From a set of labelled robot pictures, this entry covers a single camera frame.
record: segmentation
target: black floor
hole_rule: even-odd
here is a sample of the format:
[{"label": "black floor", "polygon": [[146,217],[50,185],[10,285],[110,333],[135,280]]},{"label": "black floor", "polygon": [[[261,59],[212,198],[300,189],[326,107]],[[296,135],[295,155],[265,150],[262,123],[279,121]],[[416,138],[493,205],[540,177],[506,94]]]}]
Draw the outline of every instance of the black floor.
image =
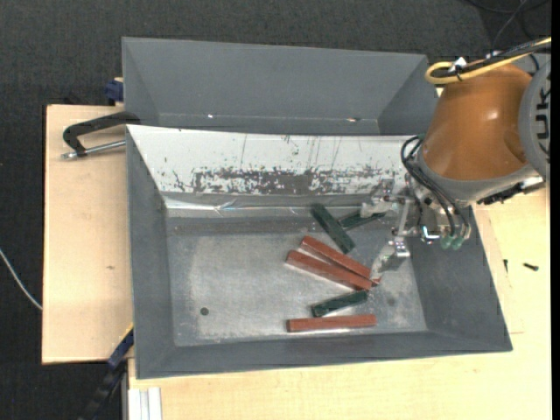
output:
[{"label": "black floor", "polygon": [[[523,1],[0,0],[0,248],[40,298],[42,108],[106,104],[121,36],[474,57],[550,35],[546,0],[502,29]],[[102,378],[99,363],[41,367],[40,325],[0,262],[0,420],[76,418]],[[119,418],[118,400],[102,418]]]}]

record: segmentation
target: black cable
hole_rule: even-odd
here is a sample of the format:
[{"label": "black cable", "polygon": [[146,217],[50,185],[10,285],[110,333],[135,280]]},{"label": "black cable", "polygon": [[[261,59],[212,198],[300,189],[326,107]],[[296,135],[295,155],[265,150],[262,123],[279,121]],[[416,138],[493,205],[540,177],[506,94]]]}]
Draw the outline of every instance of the black cable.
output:
[{"label": "black cable", "polygon": [[517,9],[512,13],[512,15],[509,17],[509,19],[506,21],[506,23],[500,28],[500,30],[497,32],[496,36],[493,38],[493,42],[492,42],[492,51],[496,49],[496,44],[498,42],[498,39],[500,38],[501,34],[505,31],[506,28],[508,28],[508,26],[515,20],[515,18],[517,17],[517,14],[520,13],[520,11],[523,9],[523,6],[525,6],[525,4],[527,4],[529,0],[523,0],[521,3],[519,3],[519,6],[517,7]]},{"label": "black cable", "polygon": [[535,71],[538,72],[541,69],[541,64],[539,64],[534,54],[531,53],[529,58],[533,61],[533,64],[535,64]]},{"label": "black cable", "polygon": [[[416,142],[414,148],[405,157],[404,152],[406,150],[406,147],[415,140],[417,140],[417,142]],[[450,223],[450,229],[451,229],[450,235],[451,236],[455,235],[455,223],[453,221],[453,218],[451,216],[451,213],[449,212],[449,208],[448,208],[447,205],[450,205],[453,208],[453,212],[455,214],[458,214],[459,217],[461,218],[463,228],[465,229],[465,232],[462,234],[462,236],[465,236],[470,229],[470,224],[469,224],[469,221],[466,219],[465,215],[463,214],[463,212],[461,212],[459,210],[459,208],[457,207],[457,204],[455,203],[453,198],[449,197],[439,187],[438,184],[436,184],[435,182],[430,180],[430,178],[428,178],[428,176],[426,176],[421,169],[415,169],[412,165],[409,164],[409,161],[413,158],[414,153],[418,150],[418,148],[422,144],[422,141],[423,140],[420,138],[420,136],[413,136],[412,138],[409,138],[406,142],[404,142],[404,144],[402,145],[402,148],[401,148],[402,164],[404,165],[404,167],[407,169],[409,174],[414,179],[416,179],[421,185],[425,186],[428,190],[430,190],[436,196],[437,202],[439,202],[439,205],[444,209],[445,216],[447,217],[447,220]]]},{"label": "black cable", "polygon": [[[485,6],[484,4],[476,0],[459,0],[459,1],[467,2],[468,4],[474,6],[475,8],[478,8],[483,11],[493,12],[495,14],[511,14],[515,11],[515,10],[504,10],[502,8],[491,8],[489,6]],[[541,6],[546,4],[548,1],[549,0],[543,0],[539,3],[534,4],[533,6],[529,6],[527,9],[525,9],[525,11],[536,10],[537,8],[540,8]]]},{"label": "black cable", "polygon": [[[406,151],[407,146],[410,143],[414,142],[415,140],[417,140],[417,143],[416,143],[415,147],[405,157],[404,152]],[[420,147],[421,143],[422,143],[422,140],[420,139],[419,136],[413,136],[413,137],[409,138],[408,140],[406,140],[404,142],[404,144],[402,145],[402,148],[401,148],[402,164],[404,165],[406,170],[409,172],[410,176],[412,176],[414,179],[416,179],[421,185],[425,186],[428,190],[430,190],[434,194],[434,196],[436,196],[437,202],[439,202],[439,205],[444,209],[445,216],[447,217],[447,220],[449,221],[449,226],[450,226],[450,230],[451,230],[450,235],[454,236],[455,235],[455,222],[453,221],[452,215],[449,212],[449,208],[448,208],[447,204],[445,203],[445,199],[446,199],[445,196],[440,192],[439,188],[434,187],[433,183],[431,183],[425,177],[425,175],[420,175],[417,172],[417,170],[414,170],[412,168],[412,166],[410,166],[410,164],[408,163],[409,160],[412,159],[413,151],[417,151],[417,149]]]}]

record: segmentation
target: gray metal panel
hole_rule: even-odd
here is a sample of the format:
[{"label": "gray metal panel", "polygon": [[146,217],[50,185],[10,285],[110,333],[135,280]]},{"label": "gray metal panel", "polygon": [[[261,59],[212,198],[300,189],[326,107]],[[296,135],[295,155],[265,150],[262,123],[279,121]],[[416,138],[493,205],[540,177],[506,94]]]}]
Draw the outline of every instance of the gray metal panel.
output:
[{"label": "gray metal panel", "polygon": [[145,38],[122,43],[126,108],[147,123],[371,135],[380,133],[384,112],[394,125],[386,133],[425,125],[433,113],[425,99],[430,86],[417,72],[426,67],[420,54]]},{"label": "gray metal panel", "polygon": [[[184,297],[185,293],[181,290],[181,272],[182,284],[186,284],[192,265],[189,260],[193,256],[177,251],[177,248],[187,247],[187,244],[184,241],[182,245],[173,244],[181,242],[181,236],[172,234],[174,223],[184,225],[183,232],[189,226],[193,227],[191,237],[204,239],[205,236],[200,228],[196,232],[192,219],[167,219],[157,186],[130,134],[127,134],[127,161],[136,365],[139,378],[511,349],[475,226],[472,240],[459,251],[443,251],[438,246],[427,246],[419,240],[410,242],[412,260],[406,266],[413,274],[405,272],[396,276],[397,283],[401,279],[400,283],[393,290],[389,287],[391,285],[388,285],[385,292],[380,290],[379,300],[376,301],[378,305],[375,309],[380,313],[380,326],[387,322],[385,329],[291,336],[273,334],[267,340],[259,338],[258,334],[252,338],[246,335],[239,340],[229,335],[229,340],[221,341],[220,338],[209,338],[216,331],[207,325],[206,330],[198,330],[197,334],[200,331],[211,333],[207,337],[212,339],[211,343],[189,345],[188,340],[178,339],[178,333],[183,331],[181,328],[188,330],[189,326],[194,325],[193,317],[201,315],[199,304],[206,300],[203,300],[205,295],[200,292],[198,296],[191,298],[192,306],[188,306],[189,297]],[[206,226],[212,230],[207,225],[207,220],[198,222],[201,222],[202,229]],[[302,225],[312,224],[312,221],[301,217],[297,222],[290,220],[290,223],[297,229]],[[248,229],[259,234],[258,222],[247,220],[245,224],[246,231]],[[358,243],[358,251],[368,245],[374,249],[381,246],[380,241],[371,242],[371,238],[365,234],[371,228],[372,225],[351,231]],[[403,288],[397,287],[411,284],[413,287],[409,288],[408,293],[391,293],[394,290],[402,292]],[[274,284],[261,285],[260,289],[248,284],[247,297],[255,297],[255,291],[259,290],[262,291],[259,295],[261,300],[266,299],[267,294],[269,298],[276,297]],[[223,304],[227,304],[230,293],[228,287],[222,287],[214,295],[223,299],[217,301],[218,308],[210,307],[209,316],[212,316],[215,309],[224,309]],[[392,311],[394,303],[410,304],[405,306],[403,313],[416,319],[412,320],[414,325],[411,324],[411,328],[399,328],[390,324],[391,316],[396,312]]]},{"label": "gray metal panel", "polygon": [[424,78],[427,67],[424,58],[383,110],[378,120],[380,134],[411,136],[428,130],[438,95]]}]

